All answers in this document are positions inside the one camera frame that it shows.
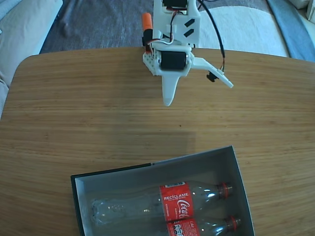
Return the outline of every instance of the coca-cola logo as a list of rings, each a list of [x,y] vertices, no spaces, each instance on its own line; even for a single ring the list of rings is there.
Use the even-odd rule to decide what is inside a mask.
[[[178,200],[177,205],[179,208],[179,218],[189,217],[188,207],[190,207],[190,204],[185,200]]]

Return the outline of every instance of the wooden table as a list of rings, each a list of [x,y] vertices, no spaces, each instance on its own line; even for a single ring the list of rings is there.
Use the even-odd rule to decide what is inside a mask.
[[[227,52],[163,106],[140,48],[21,63],[0,121],[0,235],[78,236],[70,176],[234,145],[257,236],[314,235],[315,64]],[[214,65],[217,50],[195,50]]]

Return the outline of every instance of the orange cylinder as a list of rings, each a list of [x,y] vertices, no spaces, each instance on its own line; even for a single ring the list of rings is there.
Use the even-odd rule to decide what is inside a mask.
[[[152,17],[150,13],[143,13],[142,14],[142,29],[145,30],[152,30]]]

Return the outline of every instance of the gray carpet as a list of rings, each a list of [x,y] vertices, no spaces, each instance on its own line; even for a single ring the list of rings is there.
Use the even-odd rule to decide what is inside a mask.
[[[218,0],[209,8],[247,6],[270,12],[266,0]],[[41,53],[142,46],[141,15],[153,0],[63,0]]]

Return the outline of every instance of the coca-cola bottle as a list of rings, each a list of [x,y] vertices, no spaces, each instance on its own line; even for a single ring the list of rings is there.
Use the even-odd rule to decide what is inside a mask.
[[[239,218],[230,216],[226,219],[185,219],[167,223],[164,229],[153,236],[221,236],[236,231],[240,226]]]
[[[130,220],[175,221],[194,216],[206,206],[232,193],[230,184],[197,181],[152,187],[136,193],[116,194],[92,202],[92,219],[99,225]]]

